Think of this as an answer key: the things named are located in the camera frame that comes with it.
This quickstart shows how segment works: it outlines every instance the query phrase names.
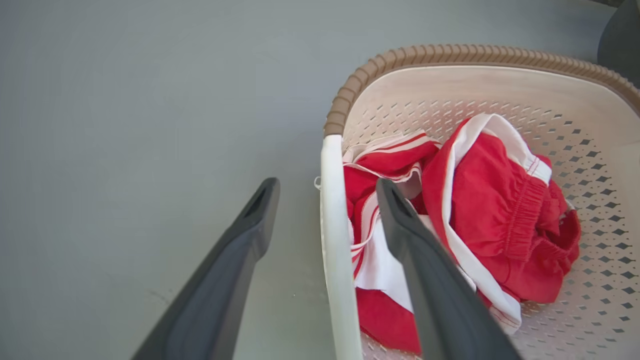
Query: basket rim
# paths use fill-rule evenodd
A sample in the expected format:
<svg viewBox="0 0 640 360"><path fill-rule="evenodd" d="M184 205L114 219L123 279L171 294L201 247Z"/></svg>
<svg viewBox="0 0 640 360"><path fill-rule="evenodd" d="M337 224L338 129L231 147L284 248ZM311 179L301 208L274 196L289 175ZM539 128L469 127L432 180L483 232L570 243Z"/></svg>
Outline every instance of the basket rim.
<svg viewBox="0 0 640 360"><path fill-rule="evenodd" d="M392 49L357 68L338 91L326 116L324 136L342 135L360 94L393 71L412 67L484 65L539 70L602 85L620 96L640 116L640 92L617 72L567 56L497 45L412 45Z"/></svg>

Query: plastic basket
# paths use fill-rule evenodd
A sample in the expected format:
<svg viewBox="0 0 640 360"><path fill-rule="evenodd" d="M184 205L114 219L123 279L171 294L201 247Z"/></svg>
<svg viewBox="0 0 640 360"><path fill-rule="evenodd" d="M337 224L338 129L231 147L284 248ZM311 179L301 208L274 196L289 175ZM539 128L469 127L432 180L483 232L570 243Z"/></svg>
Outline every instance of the plastic basket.
<svg viewBox="0 0 640 360"><path fill-rule="evenodd" d="M579 210L580 258L553 304L522 304L512 337L524 358L635 358L640 344L640 94L585 61L511 47L421 45L377 55L348 77L324 126L321 229L339 359L413 359L358 328L342 152L425 129L444 142L457 123L498 113Z"/></svg>

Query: laundry basket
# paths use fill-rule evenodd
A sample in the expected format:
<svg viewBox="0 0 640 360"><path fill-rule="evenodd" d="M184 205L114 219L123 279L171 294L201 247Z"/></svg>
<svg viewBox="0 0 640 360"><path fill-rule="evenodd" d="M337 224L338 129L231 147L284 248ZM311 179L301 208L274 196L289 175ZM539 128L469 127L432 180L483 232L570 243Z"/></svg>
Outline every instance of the laundry basket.
<svg viewBox="0 0 640 360"><path fill-rule="evenodd" d="M360 334L342 153L417 129L444 142L478 113L502 115L534 153L551 159L553 180L582 222L580 256L556 302L522 304L516 348L527 359L637 358L640 94L585 61L487 45L388 51L350 75L333 100L321 156L321 229L337 357L413 359Z"/></svg>

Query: perforated basket wall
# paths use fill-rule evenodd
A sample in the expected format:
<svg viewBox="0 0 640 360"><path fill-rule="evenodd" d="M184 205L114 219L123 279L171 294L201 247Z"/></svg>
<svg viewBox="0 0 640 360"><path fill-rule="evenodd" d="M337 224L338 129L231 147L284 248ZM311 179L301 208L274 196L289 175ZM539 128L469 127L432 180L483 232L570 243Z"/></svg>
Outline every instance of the perforated basket wall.
<svg viewBox="0 0 640 360"><path fill-rule="evenodd" d="M412 47L358 69L325 133L343 132L344 150L418 128L444 142L483 112L508 119L552 160L553 179L582 222L580 258L560 296L523 304L514 344L525 358L628 358L637 356L640 323L638 104L624 79L583 61L502 47ZM365 358L413 359L366 335L362 342Z"/></svg>

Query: gray surface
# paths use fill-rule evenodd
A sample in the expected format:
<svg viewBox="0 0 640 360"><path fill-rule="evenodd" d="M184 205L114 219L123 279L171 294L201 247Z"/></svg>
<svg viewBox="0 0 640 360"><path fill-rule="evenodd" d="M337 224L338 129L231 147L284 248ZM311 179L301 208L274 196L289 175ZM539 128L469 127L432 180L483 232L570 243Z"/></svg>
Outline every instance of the gray surface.
<svg viewBox="0 0 640 360"><path fill-rule="evenodd" d="M129 357L267 176L282 198L236 359L333 358L312 181L346 77L377 52L428 42L594 60L613 10L2 1L0 358Z"/></svg>

